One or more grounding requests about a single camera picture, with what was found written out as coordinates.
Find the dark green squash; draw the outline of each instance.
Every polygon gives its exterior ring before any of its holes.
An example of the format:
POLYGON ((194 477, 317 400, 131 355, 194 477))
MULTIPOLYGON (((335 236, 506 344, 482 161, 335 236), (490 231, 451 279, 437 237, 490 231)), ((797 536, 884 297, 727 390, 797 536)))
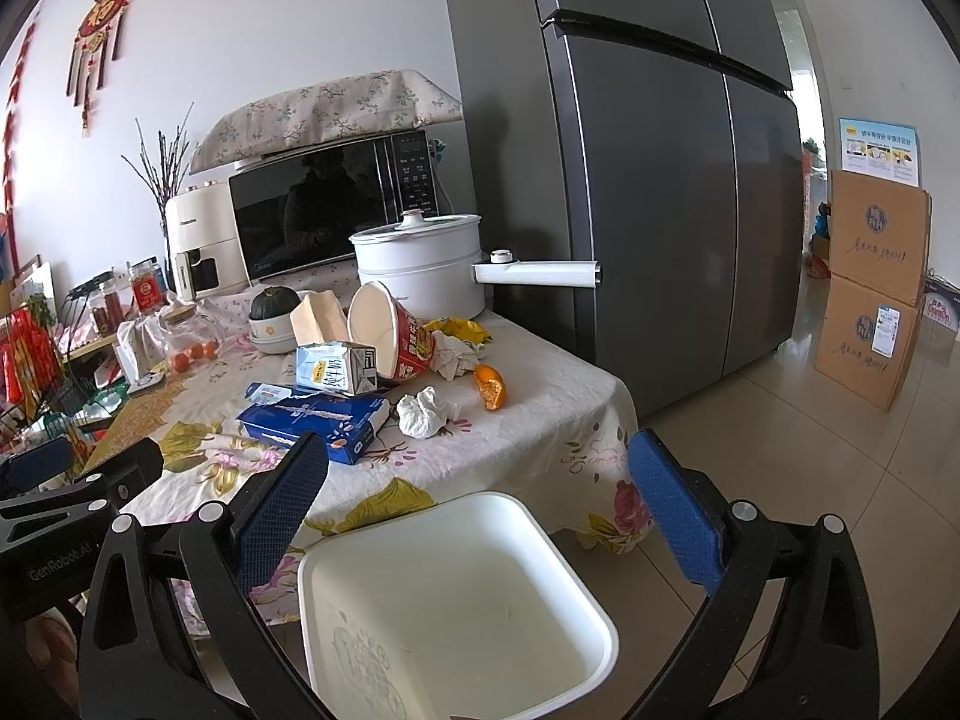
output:
POLYGON ((289 287, 267 287, 250 306, 251 319, 273 319, 289 314, 299 306, 299 297, 289 287))

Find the gray refrigerator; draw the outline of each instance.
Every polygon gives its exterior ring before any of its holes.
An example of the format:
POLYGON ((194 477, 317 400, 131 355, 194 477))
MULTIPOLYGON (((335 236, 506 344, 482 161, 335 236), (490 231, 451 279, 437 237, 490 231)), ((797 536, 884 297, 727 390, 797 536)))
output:
POLYGON ((803 177, 769 0, 448 0, 488 247, 597 260, 494 309, 654 412, 791 333, 803 177))

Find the white plastic bin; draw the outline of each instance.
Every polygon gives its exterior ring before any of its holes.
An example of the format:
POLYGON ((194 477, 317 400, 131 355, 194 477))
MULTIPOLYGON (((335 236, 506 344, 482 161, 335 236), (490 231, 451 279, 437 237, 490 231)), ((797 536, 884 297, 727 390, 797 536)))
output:
POLYGON ((310 683, 338 720, 530 720, 613 670, 616 628, 530 512, 475 493, 309 549, 310 683))

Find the tile floor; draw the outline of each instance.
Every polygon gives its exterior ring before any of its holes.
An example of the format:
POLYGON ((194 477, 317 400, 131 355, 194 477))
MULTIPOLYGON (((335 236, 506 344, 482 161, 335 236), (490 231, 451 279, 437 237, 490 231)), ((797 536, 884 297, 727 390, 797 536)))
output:
MULTIPOLYGON (((775 354, 651 416, 684 466, 727 498, 774 519, 834 512, 853 529, 880 645, 881 711, 926 663, 960 608, 960 350, 925 324, 899 399, 882 413, 813 370, 829 282, 804 280, 793 337, 775 354)), ((654 531, 629 555, 555 539, 616 623, 620 658, 601 688, 551 715, 619 720, 669 657, 704 594, 683 579, 654 531)), ((776 608, 768 584, 718 697, 746 685, 776 608)), ((299 624, 277 631, 304 672, 299 624)), ((217 689, 237 697, 202 649, 217 689)))

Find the instant noodle cup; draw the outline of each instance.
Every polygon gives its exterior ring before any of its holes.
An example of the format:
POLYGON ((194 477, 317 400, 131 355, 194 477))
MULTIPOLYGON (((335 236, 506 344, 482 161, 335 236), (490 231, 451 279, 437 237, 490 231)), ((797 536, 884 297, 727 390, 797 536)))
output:
POLYGON ((379 281, 353 296, 347 316, 350 340, 376 348, 376 373, 392 384, 419 375, 433 357, 433 335, 379 281))

